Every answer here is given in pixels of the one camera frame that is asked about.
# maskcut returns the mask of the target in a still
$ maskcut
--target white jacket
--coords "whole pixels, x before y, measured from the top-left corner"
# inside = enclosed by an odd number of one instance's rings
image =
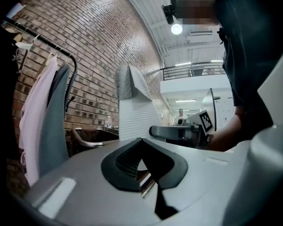
[[[24,150],[21,162],[26,164],[26,179],[32,186],[39,179],[38,153],[43,119],[51,83],[57,70],[57,58],[54,56],[40,78],[33,85],[22,107],[20,121],[19,147]]]

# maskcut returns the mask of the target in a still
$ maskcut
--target dark fabric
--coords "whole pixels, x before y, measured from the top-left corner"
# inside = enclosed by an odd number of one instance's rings
[[[4,1],[0,3],[0,23],[13,5],[20,0],[0,0]],[[7,212],[6,217],[2,217],[0,214],[0,223],[11,225],[17,223],[26,223],[28,217],[23,216],[23,211],[18,207],[18,204],[9,195],[9,191],[6,186],[6,157],[16,158],[17,147],[15,144],[15,132],[12,121],[11,101],[13,98],[12,87],[13,81],[16,81],[17,75],[14,74],[17,71],[16,64],[11,64],[8,60],[9,50],[9,38],[6,37],[7,31],[4,31],[0,27],[0,75],[2,76],[0,83],[0,212]],[[10,147],[10,153],[7,153],[7,148]]]
[[[10,33],[6,31],[3,28],[0,28],[0,39],[3,41],[2,43],[2,49],[6,52],[5,56],[3,56],[1,59],[1,64],[4,65],[6,68],[4,76],[5,76],[5,85],[1,87],[1,93],[5,95],[5,102],[2,101],[2,103],[6,103],[9,108],[9,113],[2,113],[2,120],[8,122],[3,128],[8,133],[8,137],[5,137],[4,145],[1,145],[4,148],[4,155],[6,158],[9,159],[18,159],[19,153],[18,153],[18,146],[16,142],[16,136],[15,136],[15,129],[14,129],[14,122],[12,117],[12,104],[13,104],[13,97],[14,97],[14,91],[16,87],[16,81],[19,77],[18,72],[18,64],[17,61],[13,58],[16,55],[16,49],[15,41],[13,38],[18,33]]]
[[[49,95],[48,95],[48,104],[50,102],[50,99],[53,95],[53,93],[55,92],[57,86],[59,85],[59,83],[61,82],[61,79],[63,78],[64,73],[67,72],[69,68],[68,64],[63,64],[58,71],[55,73],[55,76],[53,78],[52,84],[51,84],[51,88],[49,90]]]
[[[243,105],[244,138],[272,125],[257,89],[283,53],[283,0],[216,0],[234,105]]]
[[[68,152],[64,133],[65,93],[70,67],[61,69],[63,73],[57,73],[59,81],[48,104],[41,131],[39,145],[39,175],[57,168],[68,160]]]

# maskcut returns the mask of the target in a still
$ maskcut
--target person's arm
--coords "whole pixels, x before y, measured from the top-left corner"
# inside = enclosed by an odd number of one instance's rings
[[[240,133],[242,130],[242,119],[244,115],[243,106],[237,106],[233,118],[221,130],[215,131],[209,135],[208,144],[205,150],[227,151],[240,142]]]

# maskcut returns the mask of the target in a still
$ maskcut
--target hanger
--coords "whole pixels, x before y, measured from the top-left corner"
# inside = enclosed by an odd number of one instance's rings
[[[67,60],[70,58],[71,55],[72,55],[72,54],[70,54],[70,55],[68,56],[68,58],[65,60],[65,63],[67,63]]]
[[[55,54],[55,58],[57,58],[58,57],[58,54],[59,54],[59,52],[61,52],[61,50],[62,50],[63,48],[61,48],[56,54]]]
[[[22,41],[22,35],[19,32],[15,32],[15,30],[13,30],[12,28],[6,28],[5,29],[7,32],[9,33],[13,33],[15,36],[13,38],[13,40],[16,42],[21,42]]]
[[[31,44],[28,44],[28,43],[23,43],[23,42],[17,42],[16,43],[16,46],[18,48],[22,48],[22,49],[25,49],[26,52],[22,58],[22,63],[19,67],[19,71],[17,73],[22,73],[22,69],[23,69],[23,66],[24,66],[24,62],[26,60],[26,57],[27,57],[27,54],[28,52],[31,50],[31,48],[33,47],[33,43],[35,42],[35,40],[39,37],[40,35],[38,34],[37,36],[35,36],[35,38],[33,39],[32,43]]]
[[[47,59],[43,62],[43,64],[41,65],[40,69],[38,70],[38,72],[36,74],[36,77],[34,79],[35,81],[39,78],[39,75],[42,73],[43,69],[48,65],[50,59],[53,58],[53,57],[51,57],[52,54],[53,54],[52,51],[49,52]]]

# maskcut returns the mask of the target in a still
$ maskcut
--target white panel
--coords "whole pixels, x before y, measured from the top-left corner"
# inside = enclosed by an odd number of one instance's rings
[[[148,137],[151,126],[162,125],[154,104],[144,98],[138,95],[119,101],[120,140]]]
[[[258,89],[274,124],[283,123],[283,55],[274,70]]]
[[[230,88],[226,74],[187,77],[176,80],[161,81],[160,93],[187,91],[192,89]]]
[[[211,89],[208,90],[208,93],[206,94],[206,96],[203,98],[202,100],[202,110],[203,111],[207,111],[208,112],[208,116],[210,119],[210,122],[208,125],[212,124],[213,125],[213,129],[212,131],[216,131],[216,122],[215,122],[215,101],[213,98],[213,94]]]
[[[225,97],[219,100],[215,100],[215,107],[216,107],[217,130],[220,130],[227,125],[227,123],[234,115],[235,107],[233,104],[233,99],[232,98],[228,99]]]
[[[61,183],[53,190],[49,198],[39,207],[39,212],[50,219],[54,219],[67,198],[73,191],[76,181],[71,178],[63,178]]]

